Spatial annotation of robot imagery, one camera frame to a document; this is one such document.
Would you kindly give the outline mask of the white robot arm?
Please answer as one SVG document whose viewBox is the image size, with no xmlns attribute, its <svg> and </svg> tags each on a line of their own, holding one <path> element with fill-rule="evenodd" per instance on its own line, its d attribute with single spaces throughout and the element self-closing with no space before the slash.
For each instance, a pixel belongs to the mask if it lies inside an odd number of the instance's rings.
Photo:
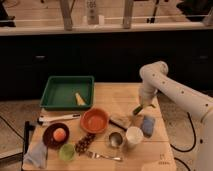
<svg viewBox="0 0 213 171">
<path fill-rule="evenodd" d="M 139 70 L 139 104 L 146 108 L 152 104 L 158 90 L 202 124 L 195 171 L 213 171 L 213 97 L 170 79 L 168 65 L 163 61 L 144 65 Z"/>
</svg>

